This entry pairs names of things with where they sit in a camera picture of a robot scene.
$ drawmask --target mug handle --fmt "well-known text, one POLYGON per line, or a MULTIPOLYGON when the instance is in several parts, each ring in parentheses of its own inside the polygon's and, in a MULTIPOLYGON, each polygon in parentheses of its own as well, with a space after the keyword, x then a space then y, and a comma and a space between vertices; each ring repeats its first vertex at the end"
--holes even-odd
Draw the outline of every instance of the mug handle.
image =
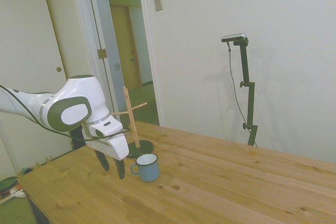
POLYGON ((131 165, 131 173, 134 174, 134 175, 139 174, 139 172, 135 173, 135 172, 133 171, 133 169, 132 169, 132 168, 133 168, 134 166, 136 166, 136 165, 137 165, 137 164, 132 164, 132 165, 131 165))

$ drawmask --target green carpet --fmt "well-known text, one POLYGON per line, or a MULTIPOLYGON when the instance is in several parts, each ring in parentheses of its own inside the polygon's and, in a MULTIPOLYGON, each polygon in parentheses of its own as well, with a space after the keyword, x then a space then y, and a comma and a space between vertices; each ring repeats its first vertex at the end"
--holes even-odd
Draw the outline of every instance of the green carpet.
MULTIPOLYGON (((147 102, 147 105, 133 110, 134 120, 159 125, 153 84, 130 90, 129 95, 132 107, 147 102)), ((121 115, 120 120, 124 127, 130 124, 128 114, 121 115)))
POLYGON ((0 205, 0 224, 36 224, 27 199, 12 198, 2 203, 0 205))

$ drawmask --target door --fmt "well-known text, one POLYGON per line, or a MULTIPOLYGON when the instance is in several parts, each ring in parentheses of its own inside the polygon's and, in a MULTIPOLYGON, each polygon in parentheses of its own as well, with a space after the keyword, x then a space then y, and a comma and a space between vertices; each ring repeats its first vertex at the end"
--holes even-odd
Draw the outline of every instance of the door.
POLYGON ((114 33, 125 87, 128 90, 142 87, 139 60, 133 37, 130 10, 125 6, 111 6, 114 33))
POLYGON ((106 48, 107 58, 110 69, 113 88, 118 111, 127 110, 125 97, 123 93, 124 79, 122 70, 120 68, 120 58, 118 53, 118 46, 116 36, 114 34, 113 21, 111 17, 111 10, 109 6, 109 0, 91 0, 93 5, 97 5, 97 12, 95 11, 97 31, 99 34, 99 40, 102 47, 106 48))
MULTIPOLYGON (((66 77, 46 0, 0 0, 0 6, 0 84, 30 93, 58 92, 66 77)), ((6 113, 0 113, 0 138, 17 173, 72 149, 69 138, 6 113)))

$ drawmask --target wooden mug tree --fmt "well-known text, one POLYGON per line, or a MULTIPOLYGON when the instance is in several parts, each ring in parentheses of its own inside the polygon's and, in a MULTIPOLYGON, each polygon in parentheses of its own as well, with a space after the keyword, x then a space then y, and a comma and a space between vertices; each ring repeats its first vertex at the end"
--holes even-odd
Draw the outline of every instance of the wooden mug tree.
POLYGON ((142 103, 142 104, 132 108, 130 96, 129 96, 128 90, 125 86, 123 88, 123 91, 124 91, 124 95, 125 95, 127 111, 125 111, 125 112, 115 112, 115 113, 111 113, 111 114, 112 115, 121 115, 121 114, 128 114, 129 115, 130 122, 131 122, 130 128, 131 128, 132 133, 133 133, 134 142, 128 144, 128 148, 130 150, 130 154, 128 155, 128 157, 137 158, 142 154, 151 153, 154 149, 154 145, 153 145, 152 142, 150 142, 148 140, 139 140, 137 127, 135 126, 135 121, 134 121, 134 116, 133 116, 133 110, 135 110, 137 108, 140 108, 142 106, 145 106, 145 105, 147 105, 147 103, 145 102, 145 103, 142 103))

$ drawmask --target hallway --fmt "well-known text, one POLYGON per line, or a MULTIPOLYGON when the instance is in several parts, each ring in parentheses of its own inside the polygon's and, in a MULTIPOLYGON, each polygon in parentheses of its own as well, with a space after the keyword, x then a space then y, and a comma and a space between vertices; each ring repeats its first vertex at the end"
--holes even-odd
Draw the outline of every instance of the hallway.
MULTIPOLYGON (((129 95, 132 107, 147 102, 147 105, 133 110, 134 120, 159 125, 153 84, 130 90, 129 95)), ((130 124, 128 114, 121 115, 120 120, 124 127, 130 124)))

